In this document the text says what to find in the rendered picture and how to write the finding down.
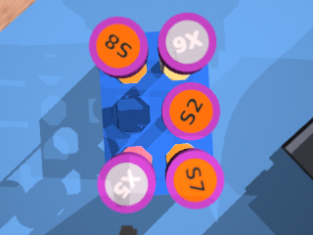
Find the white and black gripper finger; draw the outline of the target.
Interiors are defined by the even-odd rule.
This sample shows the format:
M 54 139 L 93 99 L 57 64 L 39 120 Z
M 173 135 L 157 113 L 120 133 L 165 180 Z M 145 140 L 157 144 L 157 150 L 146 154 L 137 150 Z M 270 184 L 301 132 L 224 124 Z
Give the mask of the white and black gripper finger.
M 137 235 L 137 229 L 133 229 L 133 225 L 121 226 L 119 235 Z

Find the blue bench mat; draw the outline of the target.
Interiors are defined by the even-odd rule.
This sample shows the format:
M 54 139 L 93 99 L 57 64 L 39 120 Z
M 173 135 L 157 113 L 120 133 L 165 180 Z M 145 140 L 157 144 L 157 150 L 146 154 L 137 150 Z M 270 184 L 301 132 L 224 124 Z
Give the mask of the blue bench mat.
M 170 194 L 119 213 L 105 164 L 93 28 L 111 17 L 160 31 L 180 13 L 214 28 L 209 89 L 220 105 L 220 197 Z M 281 148 L 313 118 L 313 0 L 36 0 L 0 32 L 0 235 L 313 235 L 313 180 Z

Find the blue tube rack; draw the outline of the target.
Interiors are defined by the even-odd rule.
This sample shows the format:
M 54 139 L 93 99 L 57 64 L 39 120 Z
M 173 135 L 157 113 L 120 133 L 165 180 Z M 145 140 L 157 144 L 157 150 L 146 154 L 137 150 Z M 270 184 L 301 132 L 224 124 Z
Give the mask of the blue tube rack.
M 100 70 L 105 163 L 127 147 L 141 146 L 153 157 L 154 195 L 164 195 L 169 194 L 165 183 L 165 156 L 175 144 L 190 143 L 213 156 L 212 132 L 199 140 L 183 140 L 165 127 L 161 117 L 162 102 L 175 86 L 197 82 L 209 88 L 208 64 L 186 80 L 171 80 L 160 70 L 159 31 L 145 34 L 149 46 L 148 71 L 137 83 L 122 83 Z

